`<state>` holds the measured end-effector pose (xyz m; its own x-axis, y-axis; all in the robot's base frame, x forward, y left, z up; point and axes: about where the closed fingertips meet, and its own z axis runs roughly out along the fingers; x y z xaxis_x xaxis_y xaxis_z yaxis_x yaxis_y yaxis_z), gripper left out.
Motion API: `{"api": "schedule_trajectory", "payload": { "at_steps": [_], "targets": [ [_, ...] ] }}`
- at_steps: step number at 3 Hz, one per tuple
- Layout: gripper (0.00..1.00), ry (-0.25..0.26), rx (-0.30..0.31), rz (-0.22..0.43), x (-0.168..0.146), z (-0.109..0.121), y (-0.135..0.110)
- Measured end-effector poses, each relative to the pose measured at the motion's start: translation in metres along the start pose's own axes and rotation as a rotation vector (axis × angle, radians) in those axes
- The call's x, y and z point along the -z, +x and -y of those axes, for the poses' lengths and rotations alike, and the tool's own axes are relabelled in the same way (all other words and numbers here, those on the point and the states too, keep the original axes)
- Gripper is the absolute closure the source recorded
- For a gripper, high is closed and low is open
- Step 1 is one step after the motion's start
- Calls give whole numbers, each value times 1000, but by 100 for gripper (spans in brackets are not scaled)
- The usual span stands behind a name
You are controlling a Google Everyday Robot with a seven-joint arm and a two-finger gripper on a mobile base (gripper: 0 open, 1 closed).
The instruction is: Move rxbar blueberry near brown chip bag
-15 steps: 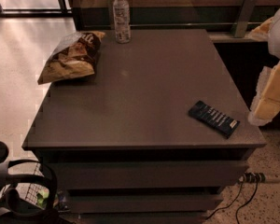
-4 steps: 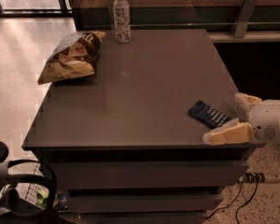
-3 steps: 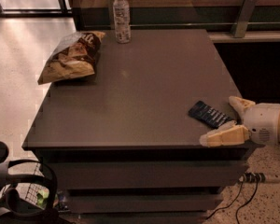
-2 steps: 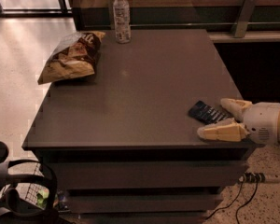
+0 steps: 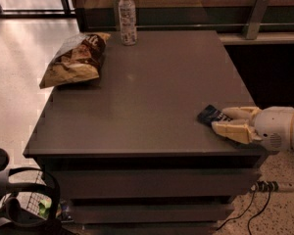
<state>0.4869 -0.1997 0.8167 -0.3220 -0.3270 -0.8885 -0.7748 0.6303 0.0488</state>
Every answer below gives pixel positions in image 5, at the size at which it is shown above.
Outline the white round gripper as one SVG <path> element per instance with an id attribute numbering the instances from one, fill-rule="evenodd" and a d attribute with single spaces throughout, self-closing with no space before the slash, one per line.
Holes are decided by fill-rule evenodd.
<path id="1" fill-rule="evenodd" d="M 229 107 L 221 111 L 234 120 L 213 121 L 212 129 L 217 135 L 242 144 L 260 141 L 269 151 L 291 149 L 294 108 Z M 255 128 L 249 121 L 253 119 Z"/>

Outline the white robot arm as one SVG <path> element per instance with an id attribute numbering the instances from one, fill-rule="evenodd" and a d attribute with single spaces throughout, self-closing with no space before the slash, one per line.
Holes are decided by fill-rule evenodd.
<path id="1" fill-rule="evenodd" d="M 213 131 L 242 144 L 257 144 L 268 151 L 294 151 L 294 108 L 232 107 L 221 112 L 229 120 L 212 122 Z"/>

